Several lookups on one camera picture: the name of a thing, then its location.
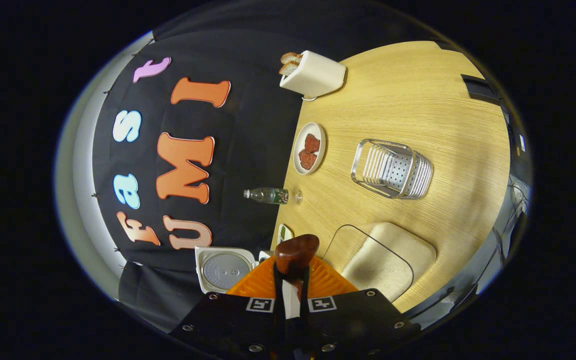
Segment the dish rack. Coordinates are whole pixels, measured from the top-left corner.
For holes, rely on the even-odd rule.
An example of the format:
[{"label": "dish rack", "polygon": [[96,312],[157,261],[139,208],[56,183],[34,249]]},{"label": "dish rack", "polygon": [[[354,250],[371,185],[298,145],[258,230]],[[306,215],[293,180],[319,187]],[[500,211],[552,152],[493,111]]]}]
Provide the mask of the dish rack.
[{"label": "dish rack", "polygon": [[363,139],[357,145],[350,177],[389,199],[420,199],[428,191],[433,166],[406,145]]}]

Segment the orange letter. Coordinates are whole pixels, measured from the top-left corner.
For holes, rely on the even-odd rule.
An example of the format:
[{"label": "orange letter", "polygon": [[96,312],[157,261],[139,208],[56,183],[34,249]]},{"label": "orange letter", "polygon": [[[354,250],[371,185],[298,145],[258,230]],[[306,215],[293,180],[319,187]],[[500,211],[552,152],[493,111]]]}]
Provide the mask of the orange letter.
[{"label": "orange letter", "polygon": [[141,230],[142,223],[135,220],[135,219],[128,219],[126,220],[126,214],[119,211],[117,212],[117,219],[119,219],[119,223],[123,230],[128,235],[128,239],[131,242],[135,242],[139,240],[140,242],[150,242],[155,244],[156,246],[160,246],[160,240],[155,235],[153,228],[150,226],[146,226],[146,230]]},{"label": "orange letter", "polygon": [[156,182],[157,195],[160,199],[168,196],[183,196],[199,200],[202,204],[208,203],[210,189],[203,182],[199,186],[188,184],[201,182],[208,178],[203,171],[190,160],[200,162],[202,166],[209,166],[213,162],[215,139],[208,136],[203,140],[187,140],[171,137],[169,133],[162,132],[157,142],[157,153],[176,169],[160,175]]},{"label": "orange letter", "polygon": [[170,103],[177,104],[182,100],[199,100],[212,103],[213,107],[221,108],[226,104],[226,98],[231,91],[231,82],[222,81],[218,84],[205,82],[192,82],[187,77],[182,78],[174,85]]},{"label": "orange letter", "polygon": [[184,229],[195,230],[197,233],[199,233],[199,237],[197,239],[184,239],[183,237],[170,235],[168,239],[170,240],[170,245],[172,245],[174,250],[194,249],[195,246],[206,247],[210,246],[210,243],[213,242],[213,233],[210,232],[210,229],[206,225],[200,222],[171,219],[170,216],[165,215],[164,226],[168,231]]}]

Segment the water bottle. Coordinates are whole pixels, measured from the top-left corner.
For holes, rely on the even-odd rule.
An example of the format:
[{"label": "water bottle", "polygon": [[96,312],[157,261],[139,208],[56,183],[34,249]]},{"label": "water bottle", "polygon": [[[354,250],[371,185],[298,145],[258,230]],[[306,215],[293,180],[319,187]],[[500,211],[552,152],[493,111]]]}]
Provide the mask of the water bottle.
[{"label": "water bottle", "polygon": [[263,204],[285,205],[288,203],[288,190],[276,187],[258,187],[252,190],[244,190],[244,198],[253,199]]}]

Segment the plate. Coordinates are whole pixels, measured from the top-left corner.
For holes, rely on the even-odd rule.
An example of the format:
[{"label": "plate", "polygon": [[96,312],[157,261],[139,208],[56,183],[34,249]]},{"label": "plate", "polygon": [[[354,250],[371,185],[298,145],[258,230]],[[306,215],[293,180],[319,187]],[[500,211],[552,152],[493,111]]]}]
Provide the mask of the plate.
[{"label": "plate", "polygon": [[[306,136],[308,134],[313,134],[317,139],[321,142],[319,144],[319,151],[313,152],[314,155],[317,155],[317,159],[315,163],[310,168],[310,170],[304,169],[302,167],[302,162],[299,160],[299,152],[304,150],[306,147]],[[324,129],[319,126],[317,123],[309,122],[301,128],[301,131],[297,135],[297,139],[294,142],[294,147],[292,148],[292,164],[294,165],[295,170],[297,173],[301,175],[310,174],[313,171],[317,170],[317,168],[322,163],[324,154],[326,153],[326,134]]]}]

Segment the wooden table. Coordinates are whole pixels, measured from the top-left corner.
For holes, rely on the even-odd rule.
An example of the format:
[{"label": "wooden table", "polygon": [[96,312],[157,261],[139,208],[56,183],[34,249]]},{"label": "wooden table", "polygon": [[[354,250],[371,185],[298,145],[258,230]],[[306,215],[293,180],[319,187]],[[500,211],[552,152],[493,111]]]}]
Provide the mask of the wooden table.
[{"label": "wooden table", "polygon": [[[405,312],[452,279],[489,234],[508,184],[505,120],[498,105],[470,98],[461,75],[483,78],[478,69],[432,41],[373,48],[341,63],[348,69],[343,87],[301,106],[295,137],[318,123],[327,149],[308,175],[290,160],[284,188],[301,190],[303,200],[279,209],[271,248],[281,223],[295,236],[318,235],[318,256],[344,224],[393,223],[437,251],[434,265],[393,302]],[[351,180],[357,144],[368,138],[406,144],[432,162],[424,198],[388,199]]]}]

